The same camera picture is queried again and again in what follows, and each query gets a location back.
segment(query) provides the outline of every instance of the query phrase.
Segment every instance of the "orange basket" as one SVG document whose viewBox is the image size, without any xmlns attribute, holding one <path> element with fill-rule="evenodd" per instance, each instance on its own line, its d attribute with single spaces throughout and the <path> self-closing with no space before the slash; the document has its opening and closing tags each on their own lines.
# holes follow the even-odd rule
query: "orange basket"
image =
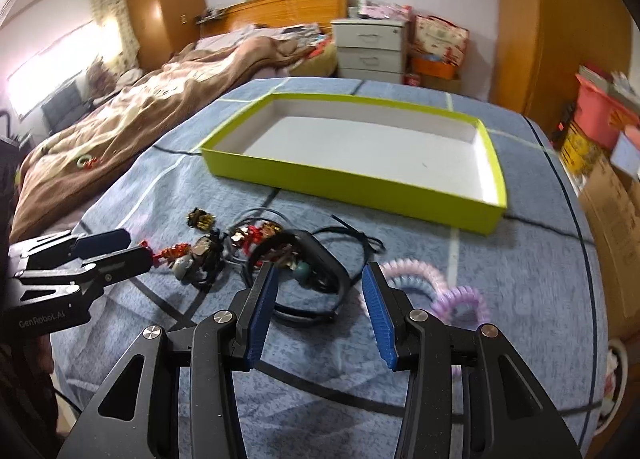
<svg viewBox="0 0 640 459">
<path fill-rule="evenodd" d="M 444 80 L 453 80 L 456 77 L 458 66 L 447 62 L 434 62 L 415 53 L 411 55 L 411 69 L 415 73 L 436 76 Z"/>
</svg>

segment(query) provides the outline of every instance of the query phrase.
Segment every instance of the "metal screw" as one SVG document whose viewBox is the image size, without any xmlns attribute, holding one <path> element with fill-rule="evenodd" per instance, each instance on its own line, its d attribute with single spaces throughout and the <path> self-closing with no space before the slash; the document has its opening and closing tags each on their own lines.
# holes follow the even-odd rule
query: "metal screw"
<svg viewBox="0 0 640 459">
<path fill-rule="evenodd" d="M 424 322 L 429 317 L 429 313 L 427 313 L 424 309 L 412 309 L 411 313 L 409 313 L 409 318 L 414 322 Z"/>
<path fill-rule="evenodd" d="M 226 309 L 223 309 L 222 311 L 218 311 L 217 313 L 214 313 L 213 320 L 218 322 L 218 324 L 226 324 L 233 317 L 234 317 L 234 314 L 231 311 L 227 311 Z"/>
<path fill-rule="evenodd" d="M 142 336 L 147 340 L 153 340 L 154 338 L 158 338 L 161 332 L 162 329 L 157 325 L 150 325 L 144 331 L 142 331 Z"/>
<path fill-rule="evenodd" d="M 498 331 L 498 328 L 492 324 L 484 324 L 480 331 L 487 338 L 495 338 L 498 336 L 498 334 L 500 334 L 500 331 Z"/>
</svg>

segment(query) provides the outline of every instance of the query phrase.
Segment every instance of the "brown blanket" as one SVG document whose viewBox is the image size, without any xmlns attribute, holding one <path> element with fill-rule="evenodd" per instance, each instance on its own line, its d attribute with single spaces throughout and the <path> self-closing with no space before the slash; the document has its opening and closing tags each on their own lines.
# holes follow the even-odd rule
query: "brown blanket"
<svg viewBox="0 0 640 459">
<path fill-rule="evenodd" d="M 215 53 L 188 46 L 161 69 L 125 88 L 27 156 L 20 169 L 11 242 L 39 235 L 106 190 L 165 132 L 248 81 L 258 69 L 290 65 L 312 49 L 299 48 L 296 40 L 266 36 Z M 84 155 L 99 158 L 90 170 L 78 167 Z"/>
</svg>

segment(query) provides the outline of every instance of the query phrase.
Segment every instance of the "pink bin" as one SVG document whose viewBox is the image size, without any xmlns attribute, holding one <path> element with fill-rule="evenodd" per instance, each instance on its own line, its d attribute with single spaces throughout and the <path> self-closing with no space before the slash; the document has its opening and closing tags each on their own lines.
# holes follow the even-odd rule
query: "pink bin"
<svg viewBox="0 0 640 459">
<path fill-rule="evenodd" d="M 612 150 L 625 126 L 638 126 L 640 118 L 583 76 L 575 77 L 580 82 L 580 92 L 574 122 L 591 140 Z"/>
</svg>

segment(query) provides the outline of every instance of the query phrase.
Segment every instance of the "blue gripper pad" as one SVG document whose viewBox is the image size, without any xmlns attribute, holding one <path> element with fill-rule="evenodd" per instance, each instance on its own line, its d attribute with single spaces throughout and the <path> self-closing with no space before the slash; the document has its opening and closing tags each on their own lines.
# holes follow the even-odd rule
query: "blue gripper pad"
<svg viewBox="0 0 640 459">
<path fill-rule="evenodd" d="M 398 353 L 396 352 L 396 330 L 389 313 L 386 310 L 382 293 L 373 275 L 371 267 L 367 264 L 362 273 L 362 294 L 367 304 L 373 334 L 376 337 L 380 357 L 385 360 L 386 365 L 391 370 L 395 370 L 398 363 Z"/>
<path fill-rule="evenodd" d="M 254 365 L 260 360 L 260 356 L 262 356 L 262 349 L 267 338 L 267 330 L 269 329 L 277 295 L 278 270 L 275 266 L 272 266 L 255 304 L 251 322 L 249 322 L 246 352 L 244 354 L 244 363 L 249 369 L 253 369 Z"/>
<path fill-rule="evenodd" d="M 131 235 L 124 228 L 79 237 L 76 244 L 71 248 L 71 258 L 89 259 L 106 253 L 113 253 L 127 248 L 130 243 Z"/>
</svg>

